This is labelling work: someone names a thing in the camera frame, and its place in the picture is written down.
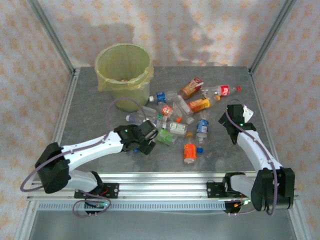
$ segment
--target patterned wallpaper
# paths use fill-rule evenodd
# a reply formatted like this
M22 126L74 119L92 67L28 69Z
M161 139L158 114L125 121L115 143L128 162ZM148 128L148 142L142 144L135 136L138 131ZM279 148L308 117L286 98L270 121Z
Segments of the patterned wallpaper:
M279 159L296 173L320 239L320 4L301 0L254 75Z
M250 66L285 0L39 0L74 66L115 43L155 66Z
M70 76L27 0L0 1L0 239L25 205L19 187L51 141Z

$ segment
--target gray tabletop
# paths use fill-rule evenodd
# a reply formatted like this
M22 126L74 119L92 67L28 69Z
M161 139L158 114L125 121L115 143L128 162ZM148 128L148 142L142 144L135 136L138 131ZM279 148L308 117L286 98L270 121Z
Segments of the gray tabletop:
M234 98L241 100L254 111L250 122L254 124L262 142L270 150L248 69L241 66L155 67L154 78L150 83L150 94L168 90L178 91L194 77L200 77L204 81L204 86L208 87L222 84L242 87L241 92L223 97L216 105L208 109L208 138L204 153L197 155L195 164L184 164L184 139L180 138L174 146L158 142L150 155L140 152L106 155L80 166L79 170L99 173L253 171L254 168L245 152L238 145L232 144L226 129L218 123L227 103ZM106 133L106 111L112 98L108 92L98 92L97 86L98 81L94 68L82 67L67 116L61 140L62 146L81 143ZM200 98L199 93L190 100L198 98ZM147 106L152 108L154 103L148 103ZM127 114L115 107L110 114L112 127L127 125L125 120ZM197 113L194 115L195 121L188 127L189 131L196 131L199 115Z

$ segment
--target yellow trash bag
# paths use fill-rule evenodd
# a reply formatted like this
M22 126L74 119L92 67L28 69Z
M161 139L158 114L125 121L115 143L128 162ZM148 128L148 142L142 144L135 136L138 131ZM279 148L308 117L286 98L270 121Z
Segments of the yellow trash bag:
M110 91L113 99L130 97L142 106L147 104L154 67L142 47L129 43L112 45L99 53L94 69L98 91ZM138 110L129 100L118 101L116 106L129 112Z

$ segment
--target white bottle cap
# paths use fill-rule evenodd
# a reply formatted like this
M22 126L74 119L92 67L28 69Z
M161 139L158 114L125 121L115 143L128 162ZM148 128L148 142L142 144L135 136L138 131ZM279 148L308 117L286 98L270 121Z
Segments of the white bottle cap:
M187 120L186 120L186 124L190 125L194 122L194 119L193 117L189 117Z

